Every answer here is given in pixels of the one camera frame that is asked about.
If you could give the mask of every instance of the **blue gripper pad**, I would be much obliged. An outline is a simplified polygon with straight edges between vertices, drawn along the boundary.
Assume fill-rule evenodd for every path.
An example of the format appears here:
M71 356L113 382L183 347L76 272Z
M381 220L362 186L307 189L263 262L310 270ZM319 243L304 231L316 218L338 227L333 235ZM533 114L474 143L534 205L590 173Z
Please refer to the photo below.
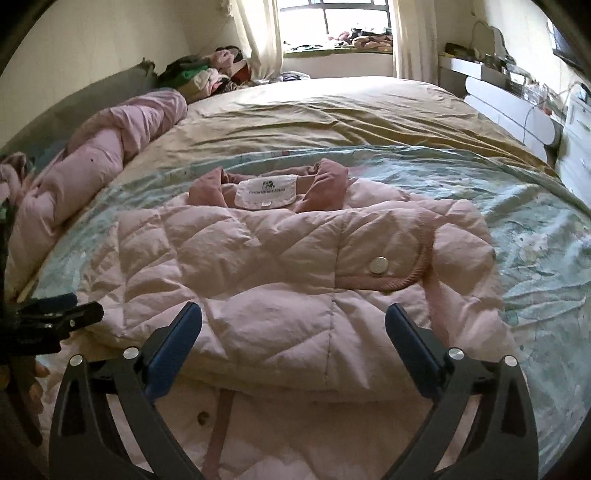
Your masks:
M142 347L144 394L150 402L164 397L201 332L199 305L188 301L173 322L153 331Z
M419 393L433 401L443 394L446 349L428 329L417 326L402 305L394 303L386 311L386 333Z

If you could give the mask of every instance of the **white curtain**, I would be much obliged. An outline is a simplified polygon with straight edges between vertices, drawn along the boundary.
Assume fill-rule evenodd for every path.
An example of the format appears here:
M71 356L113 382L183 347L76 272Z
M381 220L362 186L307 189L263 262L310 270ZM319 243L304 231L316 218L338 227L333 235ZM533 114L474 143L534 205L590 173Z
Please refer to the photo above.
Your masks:
M395 74L437 84L434 0L390 0Z
M277 0L232 0L240 48L253 78L264 79L281 73L283 51L279 33Z

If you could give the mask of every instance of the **beige duvet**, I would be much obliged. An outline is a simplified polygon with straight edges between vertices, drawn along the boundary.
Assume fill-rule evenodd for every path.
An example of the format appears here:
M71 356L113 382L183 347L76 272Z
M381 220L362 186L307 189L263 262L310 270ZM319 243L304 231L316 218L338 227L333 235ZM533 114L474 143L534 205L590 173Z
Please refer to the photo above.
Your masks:
M357 145L466 149L556 175L497 124L435 85L355 77L276 83L193 103L187 118L115 182L249 152Z

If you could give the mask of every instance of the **white drawer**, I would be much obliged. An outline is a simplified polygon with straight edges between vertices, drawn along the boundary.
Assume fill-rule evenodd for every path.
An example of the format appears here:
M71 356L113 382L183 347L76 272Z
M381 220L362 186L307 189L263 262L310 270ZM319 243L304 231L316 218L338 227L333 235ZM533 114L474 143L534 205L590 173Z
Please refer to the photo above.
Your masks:
M567 135L560 143L556 171L571 193L591 207L591 153L575 137Z
M569 97L569 113L565 129L581 141L591 151L591 106L583 103L575 96Z

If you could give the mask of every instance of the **pile of clothes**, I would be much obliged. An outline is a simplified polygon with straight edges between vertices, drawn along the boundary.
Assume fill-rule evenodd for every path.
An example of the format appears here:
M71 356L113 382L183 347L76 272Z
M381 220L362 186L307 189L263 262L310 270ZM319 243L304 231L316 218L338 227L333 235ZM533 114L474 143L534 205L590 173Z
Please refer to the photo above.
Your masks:
M291 47L291 51L323 50L326 48L358 48L360 50L375 50L392 52L394 42L392 39L392 29L383 28L381 31L373 29L365 30L363 28L351 28L339 34L337 37L328 36L323 44L302 44Z
M158 84L177 89L187 103L193 103L236 90L250 79L251 71L242 51L229 45L204 57L189 55L175 60L158 76Z
M344 46L353 46L362 50L375 49L391 52L394 47L391 28L384 28L379 33L361 28L352 28L350 31L342 32L338 38L333 38L333 40L342 42Z

